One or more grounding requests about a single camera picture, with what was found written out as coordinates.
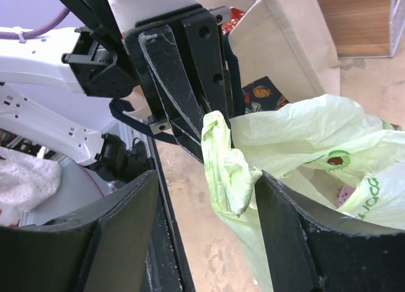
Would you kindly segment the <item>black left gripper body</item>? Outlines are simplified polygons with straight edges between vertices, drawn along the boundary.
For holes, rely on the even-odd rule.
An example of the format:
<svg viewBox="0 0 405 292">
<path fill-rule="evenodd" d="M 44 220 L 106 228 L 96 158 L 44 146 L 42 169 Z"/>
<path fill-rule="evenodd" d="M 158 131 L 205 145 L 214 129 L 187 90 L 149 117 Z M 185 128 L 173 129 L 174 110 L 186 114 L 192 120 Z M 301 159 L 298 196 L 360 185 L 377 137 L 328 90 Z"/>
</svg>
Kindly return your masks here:
<svg viewBox="0 0 405 292">
<path fill-rule="evenodd" d="M 221 26 L 228 8 L 200 4 L 149 18 L 123 36 L 151 110 L 154 133 L 167 121 L 174 132 L 200 137 L 203 117 L 228 114 L 228 71 Z"/>
</svg>

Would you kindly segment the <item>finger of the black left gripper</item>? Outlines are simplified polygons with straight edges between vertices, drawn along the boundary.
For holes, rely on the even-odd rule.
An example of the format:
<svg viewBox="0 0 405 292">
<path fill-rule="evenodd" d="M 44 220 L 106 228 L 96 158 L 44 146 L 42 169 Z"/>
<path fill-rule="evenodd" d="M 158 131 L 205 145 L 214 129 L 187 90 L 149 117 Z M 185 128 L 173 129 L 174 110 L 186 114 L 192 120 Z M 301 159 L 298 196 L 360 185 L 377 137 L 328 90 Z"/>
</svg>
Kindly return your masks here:
<svg viewBox="0 0 405 292">
<path fill-rule="evenodd" d="M 141 32 L 138 41 L 167 120 L 170 123 L 183 118 L 200 139 L 203 112 L 193 93 L 173 32 Z"/>
<path fill-rule="evenodd" d="M 203 153 L 201 151 L 200 139 L 192 131 L 191 127 L 183 118 L 171 120 L 170 124 L 177 144 L 202 164 Z"/>
</svg>

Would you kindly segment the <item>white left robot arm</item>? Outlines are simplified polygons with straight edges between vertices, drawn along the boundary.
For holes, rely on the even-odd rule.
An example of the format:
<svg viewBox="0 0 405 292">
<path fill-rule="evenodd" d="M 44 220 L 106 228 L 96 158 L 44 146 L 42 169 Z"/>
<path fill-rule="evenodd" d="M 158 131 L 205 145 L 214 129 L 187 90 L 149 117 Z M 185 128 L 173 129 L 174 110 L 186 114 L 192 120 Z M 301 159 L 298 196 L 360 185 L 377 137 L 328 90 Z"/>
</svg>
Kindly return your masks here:
<svg viewBox="0 0 405 292">
<path fill-rule="evenodd" d="M 230 8 L 199 0 L 60 0 L 81 28 L 1 32 L 1 128 L 66 155 L 103 180 L 129 182 L 148 168 L 147 151 L 128 151 L 109 133 L 80 126 L 22 95 L 15 83 L 109 98 L 117 115 L 136 86 L 151 110 L 124 117 L 141 134 L 203 158 L 203 117 L 232 114 L 222 25 Z"/>
</svg>

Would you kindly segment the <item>red snack bag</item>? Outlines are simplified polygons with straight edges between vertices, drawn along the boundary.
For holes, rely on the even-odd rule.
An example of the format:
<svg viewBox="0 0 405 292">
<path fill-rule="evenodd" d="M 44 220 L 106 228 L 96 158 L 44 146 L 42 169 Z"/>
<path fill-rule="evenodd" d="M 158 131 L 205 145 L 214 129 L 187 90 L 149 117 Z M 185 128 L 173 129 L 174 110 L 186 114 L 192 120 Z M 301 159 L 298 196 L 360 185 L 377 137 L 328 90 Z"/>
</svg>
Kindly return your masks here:
<svg viewBox="0 0 405 292">
<path fill-rule="evenodd" d="M 245 15 L 245 11 L 230 8 L 230 19 L 221 25 L 223 35 L 230 33 Z"/>
</svg>

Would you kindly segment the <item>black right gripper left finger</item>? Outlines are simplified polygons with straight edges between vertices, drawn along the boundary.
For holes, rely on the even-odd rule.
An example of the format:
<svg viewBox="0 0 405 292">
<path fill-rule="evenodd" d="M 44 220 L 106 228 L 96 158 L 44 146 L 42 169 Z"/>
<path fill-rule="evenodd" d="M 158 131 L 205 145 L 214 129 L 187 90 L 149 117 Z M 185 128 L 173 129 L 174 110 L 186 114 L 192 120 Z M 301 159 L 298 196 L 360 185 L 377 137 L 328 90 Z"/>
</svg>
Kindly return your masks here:
<svg viewBox="0 0 405 292">
<path fill-rule="evenodd" d="M 1 228 L 1 290 L 140 291 L 157 199 L 147 171 L 41 226 Z"/>
</svg>

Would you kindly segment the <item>beige canvas tote bag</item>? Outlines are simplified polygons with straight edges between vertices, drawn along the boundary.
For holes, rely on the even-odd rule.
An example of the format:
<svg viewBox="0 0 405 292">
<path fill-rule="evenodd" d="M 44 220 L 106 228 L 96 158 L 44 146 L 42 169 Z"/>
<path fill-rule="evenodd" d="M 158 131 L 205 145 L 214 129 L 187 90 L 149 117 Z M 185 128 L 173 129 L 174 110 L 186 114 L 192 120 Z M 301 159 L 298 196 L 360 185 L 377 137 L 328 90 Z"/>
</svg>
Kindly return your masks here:
<svg viewBox="0 0 405 292">
<path fill-rule="evenodd" d="M 228 71 L 226 120 L 248 112 L 272 111 L 285 103 L 323 94 L 338 94 L 339 61 L 317 0 L 198 0 L 205 9 L 222 6 L 245 11 L 235 28 L 223 35 Z M 172 129 L 152 131 L 149 123 L 111 105 L 114 116 L 167 143 L 177 144 Z"/>
</svg>

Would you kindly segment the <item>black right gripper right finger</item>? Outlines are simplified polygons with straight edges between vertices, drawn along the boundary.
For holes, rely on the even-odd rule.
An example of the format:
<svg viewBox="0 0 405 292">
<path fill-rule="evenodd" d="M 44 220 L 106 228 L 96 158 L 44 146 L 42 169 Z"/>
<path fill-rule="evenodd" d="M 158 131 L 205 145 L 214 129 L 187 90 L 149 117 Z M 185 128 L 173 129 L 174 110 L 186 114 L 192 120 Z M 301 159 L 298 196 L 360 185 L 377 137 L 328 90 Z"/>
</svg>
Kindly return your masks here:
<svg viewBox="0 0 405 292">
<path fill-rule="evenodd" d="M 404 291 L 404 231 L 360 221 L 268 173 L 255 185 L 274 291 Z"/>
</svg>

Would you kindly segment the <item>green avocado print bag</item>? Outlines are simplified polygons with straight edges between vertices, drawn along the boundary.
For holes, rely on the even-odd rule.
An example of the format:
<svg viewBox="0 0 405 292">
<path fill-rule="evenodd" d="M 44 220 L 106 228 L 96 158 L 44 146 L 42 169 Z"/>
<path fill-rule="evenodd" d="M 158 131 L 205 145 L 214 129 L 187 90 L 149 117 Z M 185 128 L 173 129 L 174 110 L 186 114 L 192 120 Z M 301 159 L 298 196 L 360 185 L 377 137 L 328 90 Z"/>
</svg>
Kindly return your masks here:
<svg viewBox="0 0 405 292">
<path fill-rule="evenodd" d="M 254 194 L 264 173 L 345 215 L 404 227 L 404 132 L 347 97 L 325 94 L 230 121 L 213 111 L 201 148 L 211 205 L 263 291 L 273 289 Z"/>
</svg>

